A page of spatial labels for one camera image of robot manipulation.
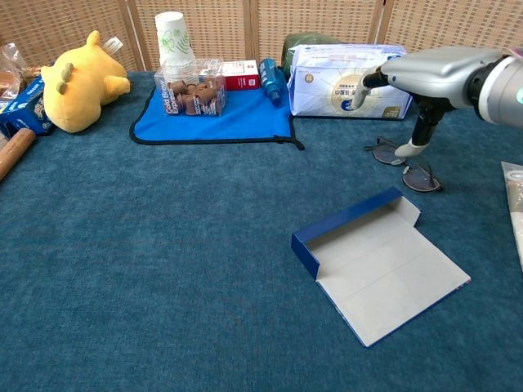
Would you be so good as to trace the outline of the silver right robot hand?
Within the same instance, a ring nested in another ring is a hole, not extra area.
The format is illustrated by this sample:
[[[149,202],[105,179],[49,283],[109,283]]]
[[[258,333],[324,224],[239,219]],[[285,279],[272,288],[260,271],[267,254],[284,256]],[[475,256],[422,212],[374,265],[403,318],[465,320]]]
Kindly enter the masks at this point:
[[[358,81],[351,107],[358,109],[371,90],[392,86],[413,97],[419,115],[409,141],[396,148],[401,158],[420,154],[444,115],[480,109],[489,74],[506,56],[492,48],[436,47],[393,58],[367,69]]]

